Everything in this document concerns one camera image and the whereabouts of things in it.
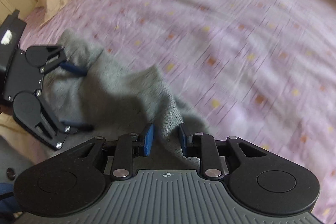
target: patterned bedspread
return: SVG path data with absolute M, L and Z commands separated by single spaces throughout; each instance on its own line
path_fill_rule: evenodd
M 237 135 L 310 169 L 313 213 L 336 221 L 336 9 L 330 0 L 72 0 L 23 48 L 66 28 L 133 70 L 157 64 L 218 139 Z

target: pink bed sheet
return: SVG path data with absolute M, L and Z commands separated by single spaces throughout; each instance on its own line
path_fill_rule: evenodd
M 157 64 L 218 139 L 237 135 L 310 169 L 313 213 L 336 222 L 336 9 L 330 0 L 72 0 L 23 48 L 66 28 L 122 64 Z

